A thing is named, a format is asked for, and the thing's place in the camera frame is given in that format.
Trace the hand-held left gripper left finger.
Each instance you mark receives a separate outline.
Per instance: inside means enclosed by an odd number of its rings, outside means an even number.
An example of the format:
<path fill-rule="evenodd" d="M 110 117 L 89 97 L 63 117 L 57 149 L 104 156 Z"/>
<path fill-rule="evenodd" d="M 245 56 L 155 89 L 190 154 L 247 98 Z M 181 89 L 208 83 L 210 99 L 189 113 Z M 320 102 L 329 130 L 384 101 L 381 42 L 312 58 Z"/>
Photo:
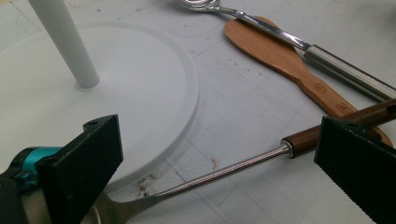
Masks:
<path fill-rule="evenodd" d="M 123 161 L 119 119 L 101 117 L 36 163 L 52 224 L 79 224 Z"/>

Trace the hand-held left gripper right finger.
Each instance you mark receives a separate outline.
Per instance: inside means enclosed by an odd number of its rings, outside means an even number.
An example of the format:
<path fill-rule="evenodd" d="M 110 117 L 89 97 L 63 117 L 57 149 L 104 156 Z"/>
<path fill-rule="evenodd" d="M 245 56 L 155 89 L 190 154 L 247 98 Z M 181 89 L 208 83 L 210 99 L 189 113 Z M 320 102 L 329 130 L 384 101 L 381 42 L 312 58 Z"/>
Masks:
<path fill-rule="evenodd" d="M 396 224 L 396 149 L 342 119 L 322 119 L 314 162 L 376 224 Z"/>

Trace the white utensil rack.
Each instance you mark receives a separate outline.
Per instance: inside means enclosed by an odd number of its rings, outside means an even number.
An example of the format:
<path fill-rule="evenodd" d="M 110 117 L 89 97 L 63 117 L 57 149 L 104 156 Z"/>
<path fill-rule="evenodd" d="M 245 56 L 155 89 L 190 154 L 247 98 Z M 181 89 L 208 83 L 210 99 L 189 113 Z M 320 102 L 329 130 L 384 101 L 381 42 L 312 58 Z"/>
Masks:
<path fill-rule="evenodd" d="M 199 81 L 190 54 L 147 26 L 81 23 L 99 82 L 81 88 L 47 32 L 0 51 L 0 174 L 27 147 L 57 147 L 85 121 L 115 114 L 123 162 L 107 184 L 119 189 L 160 164 L 190 128 Z"/>

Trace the stainless steel serving spoon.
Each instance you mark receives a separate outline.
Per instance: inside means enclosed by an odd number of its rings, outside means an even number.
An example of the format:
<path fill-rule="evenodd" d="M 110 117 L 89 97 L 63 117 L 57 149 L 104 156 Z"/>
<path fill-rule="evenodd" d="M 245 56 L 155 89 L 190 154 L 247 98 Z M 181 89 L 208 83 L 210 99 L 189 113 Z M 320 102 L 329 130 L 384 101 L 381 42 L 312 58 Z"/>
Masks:
<path fill-rule="evenodd" d="M 223 7 L 220 4 L 220 0 L 174 1 L 179 6 L 191 11 L 202 13 L 221 13 L 235 17 L 236 19 L 259 29 L 262 32 L 301 50 L 304 53 L 305 58 L 311 63 L 314 63 L 319 67 L 329 71 L 330 73 L 343 79 L 348 84 L 351 84 L 353 87 L 363 91 L 364 93 L 367 93 L 375 99 L 386 101 L 388 99 L 396 98 L 396 88 L 364 72 L 353 64 L 342 60 L 326 49 L 323 49 L 317 45 L 306 43 L 301 38 L 277 28 L 269 21 L 258 19 L 238 9 Z"/>

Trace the steel ladle with wooden handle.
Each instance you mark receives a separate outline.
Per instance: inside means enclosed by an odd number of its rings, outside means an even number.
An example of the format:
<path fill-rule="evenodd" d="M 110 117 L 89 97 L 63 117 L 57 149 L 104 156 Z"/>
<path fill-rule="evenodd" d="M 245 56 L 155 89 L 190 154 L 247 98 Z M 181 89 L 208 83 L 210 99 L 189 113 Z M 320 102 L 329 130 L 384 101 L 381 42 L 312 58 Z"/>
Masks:
<path fill-rule="evenodd" d="M 372 105 L 358 112 L 354 112 L 344 119 L 359 124 L 365 128 L 396 119 L 396 99 L 384 103 Z M 143 197 L 134 201 L 118 203 L 112 201 L 105 193 L 102 193 L 93 204 L 89 213 L 82 219 L 81 224 L 125 224 L 132 217 L 161 203 L 162 201 L 176 197 L 188 191 L 198 189 L 207 184 L 221 180 L 230 175 L 235 175 L 255 165 L 269 161 L 281 155 L 288 155 L 294 159 L 314 149 L 317 145 L 320 127 L 316 126 L 290 136 L 284 137 L 279 147 L 262 153 L 250 159 L 219 169 L 207 175 L 197 177 L 163 192 Z"/>

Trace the wooden rice paddle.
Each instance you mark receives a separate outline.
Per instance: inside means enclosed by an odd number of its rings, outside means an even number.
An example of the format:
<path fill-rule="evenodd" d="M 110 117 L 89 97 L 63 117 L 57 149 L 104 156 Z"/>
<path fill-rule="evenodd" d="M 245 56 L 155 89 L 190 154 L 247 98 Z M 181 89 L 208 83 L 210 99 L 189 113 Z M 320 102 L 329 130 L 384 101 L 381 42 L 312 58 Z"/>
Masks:
<path fill-rule="evenodd" d="M 348 100 L 308 70 L 293 46 L 240 20 L 228 21 L 223 30 L 233 44 L 296 84 L 330 116 L 341 118 L 357 111 Z"/>

